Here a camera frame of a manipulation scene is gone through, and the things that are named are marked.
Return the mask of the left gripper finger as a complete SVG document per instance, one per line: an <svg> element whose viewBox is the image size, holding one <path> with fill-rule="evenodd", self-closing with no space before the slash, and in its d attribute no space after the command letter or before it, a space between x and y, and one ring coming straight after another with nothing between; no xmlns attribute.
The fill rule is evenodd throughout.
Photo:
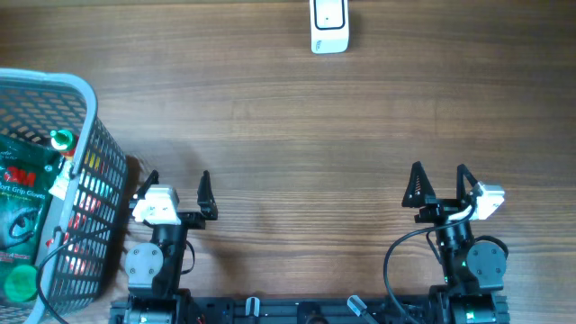
<svg viewBox="0 0 576 324"><path fill-rule="evenodd" d="M146 192L152 185L159 184L159 173L157 170L153 170L143 185L136 191L136 193L132 196L134 200L140 200L145 197Z"/></svg>
<svg viewBox="0 0 576 324"><path fill-rule="evenodd" d="M219 216L218 206L212 192L211 175L208 170L204 170L198 190L197 204L200 207L202 216L208 221L216 221Z"/></svg>

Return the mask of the red chili sauce bottle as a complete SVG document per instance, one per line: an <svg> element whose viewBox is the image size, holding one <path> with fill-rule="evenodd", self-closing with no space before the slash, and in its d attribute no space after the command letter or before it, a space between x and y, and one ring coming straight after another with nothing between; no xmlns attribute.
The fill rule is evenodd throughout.
<svg viewBox="0 0 576 324"><path fill-rule="evenodd" d="M52 130L50 144L62 156L73 159L76 153L78 136L70 130Z"/></svg>

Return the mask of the green 3M gloves packet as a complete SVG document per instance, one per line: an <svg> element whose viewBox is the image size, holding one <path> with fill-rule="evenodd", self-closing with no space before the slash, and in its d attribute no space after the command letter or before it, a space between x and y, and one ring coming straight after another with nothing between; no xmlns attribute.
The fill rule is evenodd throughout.
<svg viewBox="0 0 576 324"><path fill-rule="evenodd" d="M17 266L35 267L42 227L50 209L49 189L63 157L54 149L1 137L1 299L5 278Z"/></svg>

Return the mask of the green lid jar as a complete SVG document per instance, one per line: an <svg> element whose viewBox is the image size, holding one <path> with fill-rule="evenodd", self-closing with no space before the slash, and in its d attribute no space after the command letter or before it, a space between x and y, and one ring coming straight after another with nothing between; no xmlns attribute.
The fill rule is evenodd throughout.
<svg viewBox="0 0 576 324"><path fill-rule="evenodd" d="M10 302L29 302L36 298L37 268L33 265L18 265L4 281L4 294Z"/></svg>

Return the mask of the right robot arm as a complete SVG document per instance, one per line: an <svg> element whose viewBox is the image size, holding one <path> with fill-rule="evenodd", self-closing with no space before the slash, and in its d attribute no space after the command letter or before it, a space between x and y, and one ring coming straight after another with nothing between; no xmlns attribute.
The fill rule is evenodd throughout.
<svg viewBox="0 0 576 324"><path fill-rule="evenodd" d="M500 295L507 270L508 247L492 236L473 235L471 223L487 220L505 200L498 184L477 180L457 168L456 197L442 199L415 162L401 205L417 208L416 223L430 223L445 283L433 285L419 305L404 304L406 320L419 323L509 323L507 298Z"/></svg>

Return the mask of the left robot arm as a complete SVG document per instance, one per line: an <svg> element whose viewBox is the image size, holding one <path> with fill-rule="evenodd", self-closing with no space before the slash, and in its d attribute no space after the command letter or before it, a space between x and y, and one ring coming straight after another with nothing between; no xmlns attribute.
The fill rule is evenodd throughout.
<svg viewBox="0 0 576 324"><path fill-rule="evenodd" d="M197 190L198 211L179 211L171 185L159 182L154 170L130 198L129 210L138 223L152 228L148 242L133 247L125 259L129 296L113 323L204 323L203 312L188 289L179 286L186 251L194 252L189 230L203 230L218 219L210 173L205 170Z"/></svg>

